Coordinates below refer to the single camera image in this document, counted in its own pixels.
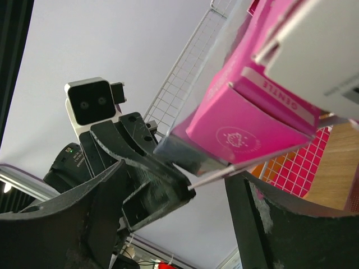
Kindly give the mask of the silver Protefix toothpaste box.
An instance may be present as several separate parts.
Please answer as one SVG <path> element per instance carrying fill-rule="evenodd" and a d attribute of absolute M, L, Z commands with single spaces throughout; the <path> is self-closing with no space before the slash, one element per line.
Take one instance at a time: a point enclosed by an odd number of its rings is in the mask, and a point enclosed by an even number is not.
<path fill-rule="evenodd" d="M 256 46 L 295 1 L 243 1 L 203 62 L 192 91 L 155 152 L 204 184 L 309 144 L 319 128 L 343 123 L 269 79 Z"/>

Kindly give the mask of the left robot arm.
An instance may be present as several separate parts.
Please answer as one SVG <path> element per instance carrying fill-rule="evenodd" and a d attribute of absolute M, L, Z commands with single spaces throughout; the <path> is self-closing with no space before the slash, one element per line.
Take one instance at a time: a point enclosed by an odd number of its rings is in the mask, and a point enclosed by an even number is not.
<path fill-rule="evenodd" d="M 44 177 L 63 193 L 85 183 L 118 161 L 125 164 L 121 179 L 121 215 L 127 229 L 136 231 L 189 203 L 196 195 L 190 181 L 173 164 L 155 156 L 156 127 L 138 112 L 91 126 L 79 143 L 65 146 Z"/>

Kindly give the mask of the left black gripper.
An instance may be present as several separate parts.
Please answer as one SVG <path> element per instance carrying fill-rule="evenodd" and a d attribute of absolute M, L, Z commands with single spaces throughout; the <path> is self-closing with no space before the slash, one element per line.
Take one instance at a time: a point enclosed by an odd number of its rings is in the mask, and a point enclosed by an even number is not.
<path fill-rule="evenodd" d="M 112 165 L 124 161 L 135 189 L 124 199 L 122 213 L 130 231 L 137 231 L 187 204 L 195 197 L 189 180 L 173 165 L 153 152 L 158 144 L 158 125 L 145 122 L 140 113 L 119 117 L 119 122 L 101 122 L 80 134 L 80 146 L 92 178 L 114 177 Z"/>

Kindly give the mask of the pink toothpaste box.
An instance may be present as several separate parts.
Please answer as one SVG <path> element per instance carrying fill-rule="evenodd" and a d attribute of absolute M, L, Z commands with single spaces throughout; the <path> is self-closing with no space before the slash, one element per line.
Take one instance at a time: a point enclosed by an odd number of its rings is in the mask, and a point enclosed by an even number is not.
<path fill-rule="evenodd" d="M 269 79 L 254 61 L 270 2 L 258 2 L 241 42 L 186 128 L 192 142 L 232 164 L 293 151 L 316 136 L 319 109 Z"/>
<path fill-rule="evenodd" d="M 271 1 L 254 61 L 312 105 L 358 120 L 357 1 Z"/>

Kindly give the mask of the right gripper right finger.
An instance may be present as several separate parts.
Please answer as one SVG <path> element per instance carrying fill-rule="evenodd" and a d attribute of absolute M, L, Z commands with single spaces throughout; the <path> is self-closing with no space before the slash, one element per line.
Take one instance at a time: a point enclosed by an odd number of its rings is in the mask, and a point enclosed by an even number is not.
<path fill-rule="evenodd" d="M 225 180 L 243 268 L 358 268 L 358 214 L 318 205 L 248 172 Z"/>

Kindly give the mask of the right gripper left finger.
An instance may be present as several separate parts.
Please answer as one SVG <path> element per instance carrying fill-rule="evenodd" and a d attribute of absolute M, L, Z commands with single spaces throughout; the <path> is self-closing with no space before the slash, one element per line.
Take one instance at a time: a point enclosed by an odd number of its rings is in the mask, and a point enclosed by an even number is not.
<path fill-rule="evenodd" d="M 108 268 L 125 163 L 61 195 L 1 215 L 1 268 Z"/>

